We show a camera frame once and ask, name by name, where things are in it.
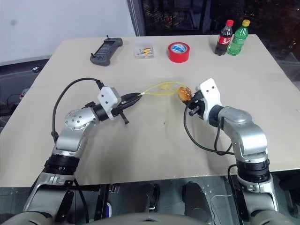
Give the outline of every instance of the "clear plastic container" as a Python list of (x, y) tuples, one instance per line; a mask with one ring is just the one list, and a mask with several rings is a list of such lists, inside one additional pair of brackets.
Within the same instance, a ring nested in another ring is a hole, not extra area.
[(154, 49), (150, 41), (135, 42), (134, 54), (137, 59), (154, 58)]

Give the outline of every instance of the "wire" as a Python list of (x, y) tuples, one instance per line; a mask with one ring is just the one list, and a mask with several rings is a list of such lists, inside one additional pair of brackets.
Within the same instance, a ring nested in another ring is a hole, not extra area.
[(73, 82), (71, 82), (64, 90), (63, 92), (60, 94), (60, 96), (58, 97), (55, 105), (54, 105), (54, 108), (53, 108), (53, 113), (52, 113), (52, 133), (51, 135), (53, 136), (53, 140), (54, 140), (54, 143), (56, 143), (56, 140), (58, 138), (58, 133), (55, 131), (55, 116), (56, 116), (56, 110), (57, 110), (57, 106), (59, 104), (59, 102), (61, 101), (62, 97), (64, 96), (64, 94), (66, 93), (66, 91), (75, 83), (77, 82), (80, 82), (80, 81), (96, 81), (98, 87), (100, 88), (101, 85), (103, 85), (100, 80), (97, 80), (95, 78), (81, 78), (81, 79), (78, 79), (78, 80), (75, 80)]
[[(217, 143), (218, 143), (219, 136), (220, 136), (220, 125), (218, 124), (217, 125), (217, 135), (216, 135), (216, 139), (215, 139), (215, 143), (214, 143), (215, 151), (218, 151), (217, 150)], [(231, 143), (226, 151), (224, 151), (223, 153), (217, 152), (217, 154), (219, 156), (223, 156), (223, 155), (228, 154), (228, 152), (230, 151), (230, 149), (231, 149), (232, 146), (233, 146), (233, 144)]]
[(173, 95), (175, 93), (177, 93), (178, 89), (172, 91), (172, 92), (168, 92), (168, 93), (149, 93), (150, 90), (154, 89), (154, 88), (157, 88), (157, 87), (160, 87), (163, 89), (163, 88), (170, 88), (170, 84), (180, 84), (181, 86), (185, 86), (184, 83), (181, 83), (181, 82), (176, 82), (176, 81), (169, 81), (169, 82), (164, 82), (164, 83), (158, 83), (150, 88), (148, 88), (147, 90), (143, 91), (141, 93), (141, 95), (144, 95), (144, 94), (147, 94), (147, 95), (157, 95), (157, 96), (166, 96), (166, 95)]
[(16, 93), (16, 94), (11, 94), (10, 96), (7, 97), (7, 99), (6, 99), (6, 108), (7, 108), (7, 109), (10, 109), (10, 108), (8, 107), (8, 101), (9, 101), (9, 99), (10, 99), (12, 96), (15, 96), (15, 95), (21, 95), (21, 94), (17, 94), (17, 93)]
[(86, 222), (86, 223), (89, 223), (89, 222), (90, 222), (90, 219), (89, 219), (88, 205), (86, 204), (86, 201), (85, 201), (83, 192), (81, 191), (80, 186), (79, 186), (79, 184), (78, 184), (78, 182), (77, 182), (76, 179), (74, 179), (74, 183), (75, 183), (75, 185), (76, 185), (76, 188), (77, 188), (77, 190), (78, 190), (78, 192), (79, 192), (80, 198), (81, 198), (82, 203), (83, 203), (83, 208), (84, 208), (84, 212), (85, 212), (85, 222)]
[(231, 195), (214, 195), (214, 196), (211, 198), (211, 200), (210, 200), (210, 208), (211, 208), (211, 212), (212, 212), (212, 214), (213, 214), (213, 223), (214, 223), (214, 225), (216, 225), (216, 223), (215, 223), (215, 217), (216, 217), (216, 215), (215, 215), (215, 213), (214, 213), (214, 210), (212, 209), (212, 206), (213, 206), (212, 200), (213, 200), (215, 197), (230, 197), (230, 196), (232, 196), (232, 194), (231, 194)]
[(187, 103), (186, 108), (185, 108), (185, 110), (184, 110), (184, 113), (183, 113), (183, 125), (184, 125), (184, 128), (185, 128), (186, 132), (187, 132), (188, 137), (192, 140), (192, 142), (193, 142), (195, 145), (197, 145), (199, 148), (201, 148), (201, 149), (203, 149), (203, 150), (206, 150), (206, 151), (214, 152), (214, 153), (217, 153), (217, 154), (219, 153), (219, 154), (222, 154), (222, 155), (223, 155), (223, 154), (224, 154), (224, 155), (225, 155), (225, 154), (228, 154), (228, 155), (234, 155), (233, 152), (228, 152), (228, 150), (227, 150), (226, 152), (223, 152), (223, 151), (217, 151), (217, 150), (213, 150), (213, 149), (206, 148), (206, 147), (202, 146), (201, 144), (199, 144), (199, 143), (192, 137), (192, 135), (191, 135), (191, 133), (189, 132), (188, 127), (187, 127), (187, 112), (188, 112), (188, 108), (189, 108), (190, 104), (191, 104), (191, 101)]
[(231, 170), (231, 168), (233, 168), (235, 166), (238, 166), (238, 165), (236, 165), (236, 164), (230, 165), (227, 169), (227, 177), (228, 177), (228, 182), (230, 184), (231, 190), (233, 190), (233, 183), (232, 183), (232, 180), (231, 180), (231, 177), (230, 177), (230, 170)]

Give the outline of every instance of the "white wall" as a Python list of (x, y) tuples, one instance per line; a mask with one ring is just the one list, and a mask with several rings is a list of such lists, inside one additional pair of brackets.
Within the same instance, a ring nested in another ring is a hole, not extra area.
[(0, 0), (0, 65), (51, 55), (67, 38), (135, 36), (126, 0)]

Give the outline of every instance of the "coca-cola bottle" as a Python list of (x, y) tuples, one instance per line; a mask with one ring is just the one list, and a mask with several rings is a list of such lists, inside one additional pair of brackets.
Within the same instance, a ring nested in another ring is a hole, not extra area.
[(230, 44), (231, 37), (233, 36), (232, 26), (233, 20), (227, 20), (226, 26), (221, 30), (219, 39), (217, 41), (215, 54), (221, 56), (226, 53), (227, 47)]

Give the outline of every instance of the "plastic bottle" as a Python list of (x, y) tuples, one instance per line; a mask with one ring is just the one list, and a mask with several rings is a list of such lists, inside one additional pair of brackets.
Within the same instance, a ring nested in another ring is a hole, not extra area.
[(227, 20), (226, 26), (221, 30), (215, 49), (215, 54), (217, 54), (218, 56), (224, 55), (226, 53), (231, 37), (233, 36), (232, 26), (233, 20)]
[(232, 43), (227, 48), (227, 53), (233, 56), (236, 56), (240, 53), (244, 41), (248, 36), (248, 26), (250, 24), (249, 20), (243, 20), (242, 26), (237, 29), (234, 33)]

